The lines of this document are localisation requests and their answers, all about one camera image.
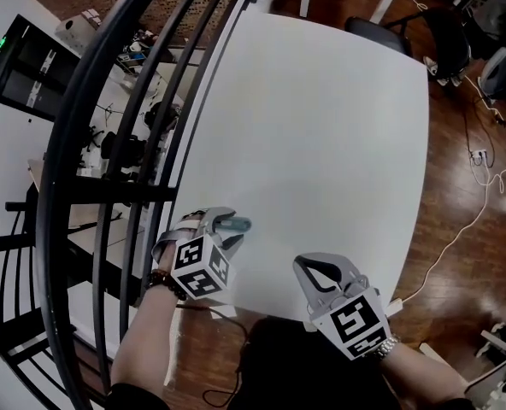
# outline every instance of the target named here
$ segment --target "silver watch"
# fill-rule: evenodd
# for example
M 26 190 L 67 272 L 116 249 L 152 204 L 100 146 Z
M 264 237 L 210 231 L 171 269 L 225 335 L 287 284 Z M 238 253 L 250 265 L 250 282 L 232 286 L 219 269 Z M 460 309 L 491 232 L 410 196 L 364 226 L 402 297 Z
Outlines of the silver watch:
M 371 354 L 373 354 L 377 359 L 383 360 L 396 347 L 398 343 L 399 337 L 388 337 Z

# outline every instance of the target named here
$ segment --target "bracelet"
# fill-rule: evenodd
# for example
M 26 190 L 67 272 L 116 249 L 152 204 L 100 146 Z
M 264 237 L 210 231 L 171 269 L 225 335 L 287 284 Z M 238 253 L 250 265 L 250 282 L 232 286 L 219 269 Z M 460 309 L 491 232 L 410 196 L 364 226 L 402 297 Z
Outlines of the bracelet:
M 163 285 L 171 290 L 177 299 L 180 301 L 186 301 L 186 292 L 181 289 L 180 285 L 178 285 L 169 272 L 165 270 L 155 269 L 153 270 L 147 279 L 147 284 L 144 286 L 146 290 L 155 287 L 157 285 Z
M 379 360 L 383 360 L 399 343 L 399 337 L 391 336 L 382 342 L 372 354 Z

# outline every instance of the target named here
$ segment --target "black shirt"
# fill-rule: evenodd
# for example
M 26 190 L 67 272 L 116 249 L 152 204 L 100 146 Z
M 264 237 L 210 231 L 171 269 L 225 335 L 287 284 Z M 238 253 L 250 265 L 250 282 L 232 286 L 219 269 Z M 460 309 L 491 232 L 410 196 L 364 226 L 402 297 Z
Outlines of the black shirt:
M 400 409 L 376 360 L 349 361 L 319 332 L 303 324 L 268 318 L 256 323 L 239 366 L 241 386 L 229 410 L 270 408 Z M 169 409 L 150 392 L 116 384 L 108 410 Z M 438 410 L 473 410 L 469 400 L 443 403 Z

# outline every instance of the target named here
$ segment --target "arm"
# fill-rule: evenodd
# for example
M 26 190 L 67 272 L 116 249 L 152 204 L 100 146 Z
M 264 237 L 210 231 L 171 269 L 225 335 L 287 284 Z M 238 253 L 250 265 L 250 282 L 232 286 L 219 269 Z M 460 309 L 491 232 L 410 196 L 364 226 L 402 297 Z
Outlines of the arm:
M 175 245 L 169 244 L 158 268 L 171 267 Z M 177 297 L 157 285 L 144 294 L 141 306 L 116 353 L 111 383 L 125 383 L 162 397 L 169 363 L 169 327 Z
M 421 405 L 433 406 L 464 398 L 462 377 L 450 366 L 398 343 L 380 362 L 394 390 Z

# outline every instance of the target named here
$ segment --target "black pants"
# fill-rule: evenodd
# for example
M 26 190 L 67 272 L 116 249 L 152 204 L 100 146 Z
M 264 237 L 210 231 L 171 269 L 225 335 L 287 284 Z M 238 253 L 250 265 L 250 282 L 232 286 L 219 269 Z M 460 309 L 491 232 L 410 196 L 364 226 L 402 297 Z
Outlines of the black pants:
M 240 368 L 242 386 L 229 410 L 400 408 L 376 360 L 349 361 L 320 332 L 306 332 L 300 322 L 257 322 Z

